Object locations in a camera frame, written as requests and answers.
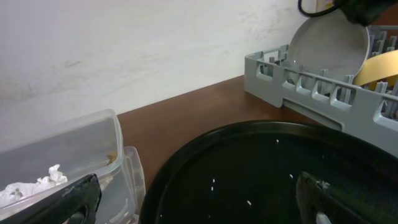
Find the yellow plate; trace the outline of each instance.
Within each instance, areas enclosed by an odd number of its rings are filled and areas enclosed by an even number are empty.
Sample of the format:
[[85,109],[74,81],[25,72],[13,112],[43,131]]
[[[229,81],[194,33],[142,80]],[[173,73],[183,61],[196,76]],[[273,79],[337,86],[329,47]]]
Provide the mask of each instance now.
[[389,85],[394,85],[397,80],[396,75],[398,75],[398,50],[368,59],[355,77],[354,84],[361,86],[386,78]]

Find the countertop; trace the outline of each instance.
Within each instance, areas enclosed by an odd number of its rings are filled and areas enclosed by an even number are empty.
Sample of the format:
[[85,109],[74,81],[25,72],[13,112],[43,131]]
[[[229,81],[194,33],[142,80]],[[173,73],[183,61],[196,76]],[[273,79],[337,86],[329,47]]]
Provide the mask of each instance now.
[[147,189],[173,153],[212,129],[255,119],[316,124],[289,108],[276,108],[245,92],[243,76],[120,114],[118,118],[124,145],[137,148]]

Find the clear plastic container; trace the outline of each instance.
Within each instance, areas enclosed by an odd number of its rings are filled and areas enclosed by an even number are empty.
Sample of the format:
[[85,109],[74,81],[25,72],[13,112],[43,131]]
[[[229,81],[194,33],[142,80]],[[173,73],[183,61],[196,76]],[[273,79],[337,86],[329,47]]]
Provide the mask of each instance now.
[[0,220],[92,173],[102,189],[96,223],[138,220],[145,196],[144,173],[136,149],[123,148],[120,124],[113,110],[1,142],[0,190],[14,182],[35,183],[37,178],[49,175],[49,167],[55,164],[60,164],[58,170],[68,182],[0,208]]

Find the black round tray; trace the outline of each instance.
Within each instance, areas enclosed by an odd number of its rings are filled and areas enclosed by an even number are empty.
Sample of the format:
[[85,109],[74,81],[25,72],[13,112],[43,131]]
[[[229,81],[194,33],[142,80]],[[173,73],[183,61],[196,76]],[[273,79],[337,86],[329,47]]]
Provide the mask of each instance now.
[[394,156],[329,128],[230,124],[190,141],[164,164],[140,223],[301,223],[296,194],[302,172],[394,216],[397,168]]

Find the white wall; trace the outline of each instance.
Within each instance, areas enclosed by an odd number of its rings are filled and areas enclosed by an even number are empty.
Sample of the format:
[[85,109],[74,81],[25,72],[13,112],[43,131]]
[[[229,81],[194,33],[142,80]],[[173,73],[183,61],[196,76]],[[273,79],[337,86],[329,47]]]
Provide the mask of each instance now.
[[297,0],[2,0],[0,139],[242,75],[304,20]]

